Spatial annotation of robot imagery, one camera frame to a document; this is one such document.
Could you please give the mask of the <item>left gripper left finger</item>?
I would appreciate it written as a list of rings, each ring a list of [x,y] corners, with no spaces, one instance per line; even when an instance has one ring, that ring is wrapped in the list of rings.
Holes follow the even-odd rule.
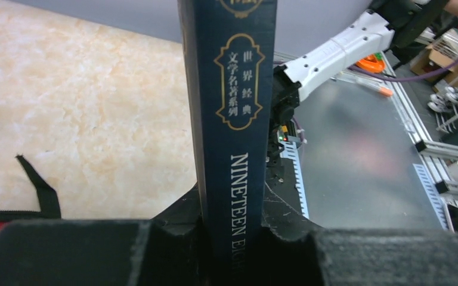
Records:
[[[17,220],[0,230],[0,285],[199,285],[191,235],[148,220]]]

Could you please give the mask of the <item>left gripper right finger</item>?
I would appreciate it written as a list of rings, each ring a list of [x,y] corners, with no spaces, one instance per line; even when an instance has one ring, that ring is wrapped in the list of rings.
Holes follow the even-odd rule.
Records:
[[[458,285],[458,235],[441,230],[265,231],[259,285]]]

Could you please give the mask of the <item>dark blue hardcover book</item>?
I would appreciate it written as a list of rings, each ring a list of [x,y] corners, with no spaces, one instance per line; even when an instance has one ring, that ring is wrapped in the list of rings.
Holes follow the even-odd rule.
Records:
[[[179,1],[210,267],[227,282],[254,265],[264,203],[276,1]]]

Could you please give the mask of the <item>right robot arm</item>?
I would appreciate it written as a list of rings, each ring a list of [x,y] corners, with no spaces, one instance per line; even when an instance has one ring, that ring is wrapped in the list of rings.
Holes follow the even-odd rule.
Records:
[[[291,120],[294,109],[322,83],[357,61],[412,43],[446,1],[372,1],[348,28],[305,55],[274,68],[270,132]]]

